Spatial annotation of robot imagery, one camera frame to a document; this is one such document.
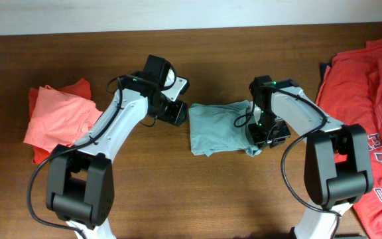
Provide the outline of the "light blue t-shirt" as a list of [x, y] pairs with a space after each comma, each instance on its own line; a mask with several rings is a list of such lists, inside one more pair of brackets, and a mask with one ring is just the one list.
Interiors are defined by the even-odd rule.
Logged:
[[251, 157], [259, 149], [251, 139], [243, 115], [251, 109], [249, 101], [227, 105], [192, 104], [188, 110], [190, 122], [190, 148], [194, 155], [210, 155], [224, 151], [244, 150]]

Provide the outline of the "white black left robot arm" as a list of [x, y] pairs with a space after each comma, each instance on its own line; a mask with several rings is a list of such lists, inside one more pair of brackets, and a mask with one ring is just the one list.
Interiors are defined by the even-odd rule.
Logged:
[[108, 215], [115, 196], [113, 161], [132, 129], [150, 116], [180, 126], [187, 105], [178, 97], [189, 81], [168, 73], [138, 72], [116, 78], [113, 100], [95, 125], [73, 146], [58, 145], [49, 165], [46, 207], [78, 238], [113, 238]]

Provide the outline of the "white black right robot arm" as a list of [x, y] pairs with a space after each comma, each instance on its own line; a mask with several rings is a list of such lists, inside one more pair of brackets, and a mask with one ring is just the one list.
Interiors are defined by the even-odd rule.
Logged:
[[[293, 80], [258, 76], [249, 85], [253, 101], [247, 117], [250, 136], [264, 149], [282, 144], [291, 131], [298, 134], [283, 153], [281, 175], [291, 195], [306, 210], [291, 228], [290, 238], [335, 238], [340, 220], [373, 189], [367, 133], [359, 124], [346, 125], [321, 110]], [[285, 161], [298, 143], [306, 145], [302, 200], [287, 179]]]

